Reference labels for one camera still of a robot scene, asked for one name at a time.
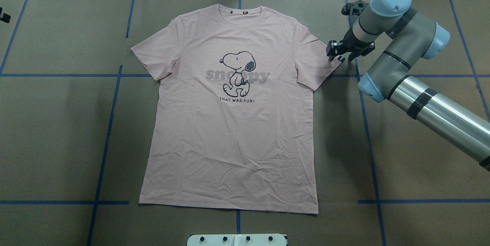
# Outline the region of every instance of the t-shirt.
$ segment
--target t-shirt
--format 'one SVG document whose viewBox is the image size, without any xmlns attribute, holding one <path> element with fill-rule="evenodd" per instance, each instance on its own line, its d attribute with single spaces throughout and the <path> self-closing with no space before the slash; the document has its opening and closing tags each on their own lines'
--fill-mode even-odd
<svg viewBox="0 0 490 246">
<path fill-rule="evenodd" d="M 296 19 L 212 5 L 132 47 L 160 81 L 140 203 L 318 213 L 313 91 L 340 62 Z"/>
</svg>

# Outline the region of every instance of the light blue joint cap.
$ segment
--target light blue joint cap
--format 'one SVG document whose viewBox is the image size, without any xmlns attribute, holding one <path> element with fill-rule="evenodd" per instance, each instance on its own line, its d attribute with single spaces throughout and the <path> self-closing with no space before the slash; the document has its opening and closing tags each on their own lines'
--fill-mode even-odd
<svg viewBox="0 0 490 246">
<path fill-rule="evenodd" d="M 376 87 L 376 85 L 372 81 L 368 72 L 366 72 L 359 83 L 357 83 L 357 87 L 359 87 L 359 90 L 375 100 L 377 103 L 380 103 L 385 99 L 385 97 L 383 97 L 381 92 L 378 90 L 378 87 Z"/>
<path fill-rule="evenodd" d="M 434 39 L 432 39 L 432 43 L 430 44 L 429 49 L 427 50 L 427 52 L 425 52 L 422 58 L 431 59 L 439 54 L 439 52 L 442 51 L 444 47 L 446 47 L 450 38 L 451 35 L 449 34 L 449 32 L 436 22 L 436 33 L 434 34 Z"/>
<path fill-rule="evenodd" d="M 371 0 L 371 10 L 384 17 L 397 17 L 405 13 L 412 4 L 412 0 Z"/>
</svg>

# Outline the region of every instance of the snoopy cartoon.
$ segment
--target snoopy cartoon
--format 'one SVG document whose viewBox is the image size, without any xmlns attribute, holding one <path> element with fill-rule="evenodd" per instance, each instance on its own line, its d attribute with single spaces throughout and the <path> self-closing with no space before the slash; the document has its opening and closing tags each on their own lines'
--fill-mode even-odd
<svg viewBox="0 0 490 246">
<path fill-rule="evenodd" d="M 250 90 L 250 84 L 243 78 L 242 73 L 255 70 L 255 59 L 252 54 L 247 51 L 225 54 L 219 63 L 235 71 L 230 77 L 230 83 L 223 84 L 223 91 L 230 97 L 245 97 Z"/>
</svg>

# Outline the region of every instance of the blue tape line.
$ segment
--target blue tape line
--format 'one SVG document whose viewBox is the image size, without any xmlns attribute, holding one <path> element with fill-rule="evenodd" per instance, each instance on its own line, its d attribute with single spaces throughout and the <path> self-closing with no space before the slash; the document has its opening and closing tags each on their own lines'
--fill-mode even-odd
<svg viewBox="0 0 490 246">
<path fill-rule="evenodd" d="M 390 199 L 359 200 L 357 204 L 452 204 L 452 203 L 490 203 L 490 199 Z"/>
<path fill-rule="evenodd" d="M 331 74 L 329 78 L 357 78 L 357 75 L 347 75 L 347 74 Z"/>
<path fill-rule="evenodd" d="M 5 67 L 5 63 L 7 62 L 7 57 L 8 57 L 8 54 L 10 52 L 10 48 L 12 47 L 12 43 L 14 42 L 14 38 L 15 38 L 15 35 L 17 33 L 17 29 L 19 28 L 19 24 L 21 23 L 21 19 L 22 19 L 22 16 L 24 14 L 24 11 L 26 10 L 26 6 L 28 4 L 28 1 L 29 0 L 24 0 L 24 5 L 22 6 L 21 13 L 19 14 L 19 19 L 17 19 L 17 23 L 15 24 L 15 27 L 14 27 L 14 32 L 12 33 L 12 37 L 10 38 L 10 41 L 8 42 L 7 51 L 5 52 L 5 55 L 3 56 L 2 65 L 0 66 L 0 74 L 2 73 L 3 68 Z"/>
<path fill-rule="evenodd" d="M 354 60 L 355 60 L 355 66 L 356 66 L 357 82 L 359 82 L 359 80 L 361 80 L 361 75 L 359 74 L 359 63 L 357 62 L 357 58 L 355 58 Z M 372 182 L 373 182 L 373 186 L 374 186 L 374 196 L 376 197 L 376 208 L 378 211 L 378 221 L 379 221 L 379 229 L 380 229 L 380 233 L 381 233 L 381 241 L 382 241 L 383 246 L 386 246 L 385 226 L 383 223 L 383 214 L 381 211 L 381 204 L 379 203 L 378 180 L 376 178 L 376 169 L 374 166 L 374 155 L 372 152 L 371 134 L 369 133 L 369 124 L 368 124 L 368 117 L 366 115 L 366 106 L 364 105 L 364 96 L 360 90 L 359 90 L 359 97 L 361 98 L 361 108 L 363 111 L 364 131 L 366 132 L 367 142 L 369 144 L 369 156 L 371 158 L 371 174 L 372 174 Z"/>
<path fill-rule="evenodd" d="M 152 75 L 150 74 L 123 74 L 121 77 L 124 78 L 151 78 Z"/>
<path fill-rule="evenodd" d="M 116 78 L 117 74 L 0 74 L 0 77 Z M 121 74 L 123 78 L 150 78 L 149 74 Z"/>
<path fill-rule="evenodd" d="M 129 9 L 129 17 L 127 19 L 126 38 L 129 37 L 129 27 L 131 26 L 131 17 L 133 16 L 133 7 L 134 7 L 134 0 L 131 0 L 131 8 Z"/>
<path fill-rule="evenodd" d="M 240 219 L 240 210 L 237 210 L 237 234 L 242 233 L 242 226 L 241 226 L 241 219 Z"/>
<path fill-rule="evenodd" d="M 55 78 L 115 78 L 117 74 L 0 74 L 0 77 L 55 77 Z M 473 78 L 474 75 L 412 75 L 418 78 Z M 490 75 L 476 75 L 478 78 L 490 78 Z M 151 78 L 149 74 L 121 74 L 121 78 Z M 358 75 L 331 74 L 331 78 L 357 78 Z"/>
<path fill-rule="evenodd" d="M 454 9 L 453 0 L 449 0 L 449 3 L 451 5 L 451 10 L 453 12 L 454 20 L 456 22 L 456 26 L 458 28 L 458 31 L 459 31 L 459 34 L 460 34 L 460 37 L 461 37 L 461 40 L 462 40 L 462 45 L 464 47 L 464 52 L 466 53 L 466 56 L 468 58 L 469 66 L 471 67 L 471 72 L 473 73 L 473 77 L 474 77 L 475 82 L 476 82 L 476 87 L 478 88 L 478 93 L 480 94 L 480 98 L 481 98 L 482 103 L 483 103 L 483 108 L 485 109 L 485 114 L 487 115 L 487 120 L 490 121 L 490 113 L 488 111 L 488 106 L 487 106 L 487 103 L 485 101 L 485 97 L 483 96 L 483 92 L 482 92 L 482 89 L 480 87 L 480 82 L 478 80 L 478 77 L 476 76 L 476 71 L 475 71 L 475 67 L 473 65 L 473 61 L 471 60 L 471 56 L 469 55 L 469 51 L 468 51 L 468 46 L 466 44 L 466 40 L 464 40 L 464 36 L 462 34 L 461 26 L 460 26 L 459 21 L 458 21 L 458 16 L 456 15 L 456 10 Z"/>
<path fill-rule="evenodd" d="M 0 200 L 0 205 L 93 205 L 94 201 Z M 129 205 L 129 201 L 100 201 L 99 205 Z"/>
<path fill-rule="evenodd" d="M 116 74 L 2 74 L 2 77 L 115 78 Z"/>
<path fill-rule="evenodd" d="M 473 78 L 474 75 L 411 75 L 417 78 Z"/>
<path fill-rule="evenodd" d="M 129 201 L 98 201 L 98 205 L 129 205 Z"/>
<path fill-rule="evenodd" d="M 238 9 L 242 8 L 242 0 L 238 0 Z"/>
<path fill-rule="evenodd" d="M 95 225 L 95 218 L 97 215 L 98 199 L 100 197 L 100 188 L 102 187 L 102 178 L 104 176 L 105 159 L 107 157 L 107 150 L 109 148 L 109 138 L 112 130 L 112 121 L 114 119 L 114 110 L 116 107 L 116 100 L 118 98 L 119 83 L 121 82 L 121 73 L 123 72 L 123 66 L 119 66 L 118 80 L 116 82 L 116 89 L 114 90 L 114 98 L 112 99 L 111 115 L 109 117 L 109 126 L 107 127 L 107 135 L 105 136 L 104 154 L 102 156 L 102 163 L 100 164 L 100 172 L 98 174 L 97 191 L 95 194 L 95 201 L 93 204 L 92 217 L 90 222 L 89 236 L 87 239 L 87 246 L 91 244 L 91 238 L 93 235 L 93 227 Z"/>
</svg>

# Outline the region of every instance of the black clip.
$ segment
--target black clip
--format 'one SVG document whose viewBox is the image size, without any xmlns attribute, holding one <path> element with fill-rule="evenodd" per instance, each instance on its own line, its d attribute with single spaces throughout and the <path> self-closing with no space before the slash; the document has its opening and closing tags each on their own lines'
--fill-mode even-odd
<svg viewBox="0 0 490 246">
<path fill-rule="evenodd" d="M 342 15 L 359 16 L 369 4 L 361 0 L 355 3 L 346 3 L 342 8 Z"/>
<path fill-rule="evenodd" d="M 343 43 L 337 42 L 336 40 L 330 40 L 329 43 L 327 44 L 327 56 L 328 56 L 328 61 L 334 60 L 334 57 L 338 56 L 341 54 L 340 48 L 343 47 Z"/>
<path fill-rule="evenodd" d="M 0 21 L 10 23 L 10 15 L 8 15 L 7 13 L 4 13 L 2 15 L 2 8 L 1 7 L 0 7 Z"/>
</svg>

